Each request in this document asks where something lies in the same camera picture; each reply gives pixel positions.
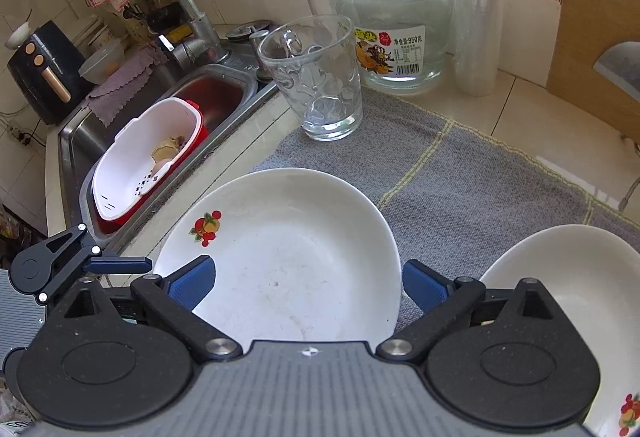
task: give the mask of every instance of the glass jar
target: glass jar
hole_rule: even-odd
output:
[[[356,24],[362,83],[390,94],[432,88],[444,67],[450,0],[338,0]]]

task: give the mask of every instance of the purple cloth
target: purple cloth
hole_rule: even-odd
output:
[[[109,76],[105,83],[89,93],[89,108],[108,127],[124,105],[149,81],[153,66],[166,62],[166,56],[159,49],[150,45],[143,47]]]

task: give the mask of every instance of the power cord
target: power cord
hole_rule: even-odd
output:
[[[39,119],[38,122],[36,123],[36,126],[33,127],[33,130],[31,130],[30,134],[27,134],[24,138],[22,138],[20,141],[22,141],[25,145],[31,143],[31,140],[35,141],[36,143],[38,143],[40,146],[43,147],[47,147],[46,144],[44,144],[41,140],[39,140],[38,138],[35,137],[35,133],[37,128],[40,126],[40,122],[42,121],[42,119]]]

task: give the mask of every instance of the gray mat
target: gray mat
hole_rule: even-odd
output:
[[[363,90],[364,120],[340,141],[301,129],[254,169],[320,170],[360,189],[385,216],[402,262],[480,277],[507,249],[559,224],[591,224],[640,251],[640,230],[558,173],[453,120]],[[422,312],[402,296],[398,329]]]

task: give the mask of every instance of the white plate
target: white plate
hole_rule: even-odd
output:
[[[166,276],[203,254],[216,282],[194,312],[245,351],[257,339],[375,349],[393,334],[396,241],[371,201],[337,177],[280,168],[221,186],[181,218],[154,271]]]
[[[542,281],[598,360],[600,390],[586,426],[618,437],[626,435],[624,421],[633,420],[633,434],[640,425],[640,255],[604,229],[556,226],[513,246],[481,280],[513,288],[526,276]],[[621,418],[629,395],[638,403]]]

